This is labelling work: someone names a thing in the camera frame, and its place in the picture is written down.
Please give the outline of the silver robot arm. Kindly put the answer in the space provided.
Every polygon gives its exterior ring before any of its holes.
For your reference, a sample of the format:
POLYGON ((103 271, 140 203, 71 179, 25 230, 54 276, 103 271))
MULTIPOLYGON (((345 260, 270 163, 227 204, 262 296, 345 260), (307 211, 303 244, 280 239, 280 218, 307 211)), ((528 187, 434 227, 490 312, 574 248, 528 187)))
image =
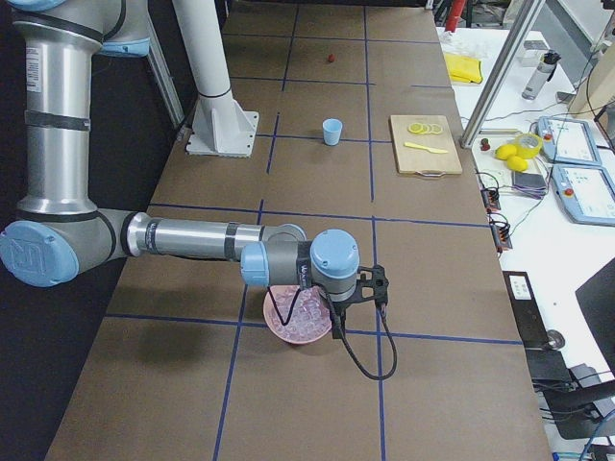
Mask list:
POLYGON ((318 287, 355 302, 359 254, 344 230, 308 239, 276 227, 152 217, 100 208, 88 196, 91 61, 144 57, 144 1, 13 1, 25 40, 28 191, 1 234, 1 259, 17 279, 51 287, 120 257, 143 254, 236 261, 252 286, 318 287))

